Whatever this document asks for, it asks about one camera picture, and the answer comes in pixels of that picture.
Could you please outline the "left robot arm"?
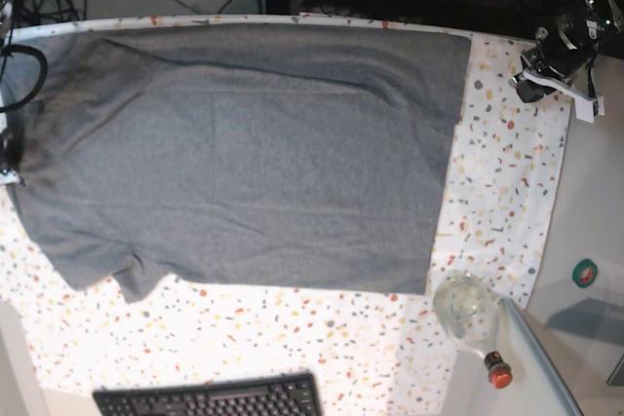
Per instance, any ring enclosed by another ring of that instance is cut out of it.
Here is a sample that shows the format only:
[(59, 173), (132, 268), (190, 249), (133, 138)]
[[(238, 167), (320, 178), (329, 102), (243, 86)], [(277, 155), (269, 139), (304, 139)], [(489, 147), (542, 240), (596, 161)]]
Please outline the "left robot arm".
[(598, 114), (594, 63), (623, 32), (623, 0), (547, 0), (536, 44), (521, 54), (522, 71), (511, 79), (521, 101), (535, 103), (554, 92), (588, 99)]

